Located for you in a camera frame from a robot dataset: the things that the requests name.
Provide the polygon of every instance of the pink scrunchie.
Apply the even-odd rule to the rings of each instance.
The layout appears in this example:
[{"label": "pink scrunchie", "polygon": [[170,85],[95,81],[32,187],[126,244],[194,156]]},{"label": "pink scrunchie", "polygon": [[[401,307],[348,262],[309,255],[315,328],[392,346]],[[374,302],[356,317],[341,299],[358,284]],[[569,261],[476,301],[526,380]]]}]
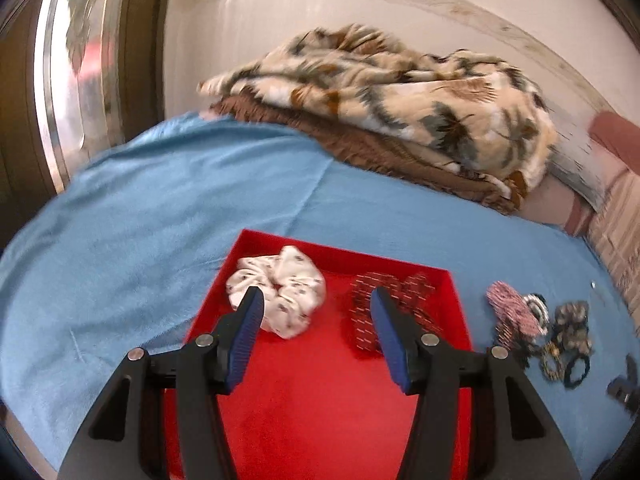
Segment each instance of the pink scrunchie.
[{"label": "pink scrunchie", "polygon": [[500,321],[509,319],[524,337],[535,339],[540,335],[538,320],[511,285],[495,282],[486,290],[486,298]]}]

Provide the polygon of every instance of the black clip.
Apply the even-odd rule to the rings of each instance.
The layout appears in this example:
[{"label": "black clip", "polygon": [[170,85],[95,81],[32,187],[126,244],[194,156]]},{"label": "black clip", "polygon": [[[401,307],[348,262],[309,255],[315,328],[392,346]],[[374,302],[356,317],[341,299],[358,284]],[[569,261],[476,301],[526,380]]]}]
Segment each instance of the black clip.
[{"label": "black clip", "polygon": [[619,376],[613,379],[607,386],[607,395],[617,400],[632,415],[640,412],[638,366],[631,355],[626,356],[626,377]]},{"label": "black clip", "polygon": [[420,395],[398,480],[449,480],[458,389],[466,387],[477,401],[474,423],[483,426],[472,442],[470,478],[580,479],[553,418],[504,348],[486,354],[452,348],[400,312],[383,287],[372,293],[370,306],[392,379],[405,394]]},{"label": "black clip", "polygon": [[101,391],[71,443],[59,480],[168,480],[162,394],[176,389],[180,454],[189,480],[233,480],[216,395],[242,381],[264,313],[250,287],[236,312],[180,350],[134,348]]}]

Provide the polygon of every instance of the bed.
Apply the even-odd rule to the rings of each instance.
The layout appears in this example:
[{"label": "bed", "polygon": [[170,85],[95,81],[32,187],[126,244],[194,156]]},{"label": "bed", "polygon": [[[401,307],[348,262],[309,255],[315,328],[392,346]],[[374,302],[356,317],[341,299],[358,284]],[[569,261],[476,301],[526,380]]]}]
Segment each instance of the bed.
[{"label": "bed", "polygon": [[640,346],[582,238],[341,164],[284,126],[190,113],[99,156],[0,260],[0,396],[54,468],[127,350],[180,346],[242,228],[449,269],[478,351],[495,280],[589,301],[584,383],[527,375],[584,478],[631,427],[606,387]]}]

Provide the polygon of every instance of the white cloth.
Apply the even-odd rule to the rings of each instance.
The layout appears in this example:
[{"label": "white cloth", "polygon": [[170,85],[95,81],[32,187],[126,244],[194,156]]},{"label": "white cloth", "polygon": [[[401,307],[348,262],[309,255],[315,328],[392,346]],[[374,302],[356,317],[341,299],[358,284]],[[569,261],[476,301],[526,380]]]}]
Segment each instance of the white cloth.
[{"label": "white cloth", "polygon": [[322,304],[325,295],[324,277],[311,259],[293,245],[284,246],[275,256],[238,260],[238,270],[226,280],[226,293],[234,310],[250,286],[257,286],[264,294],[260,327],[283,339],[308,328],[311,313]]}]

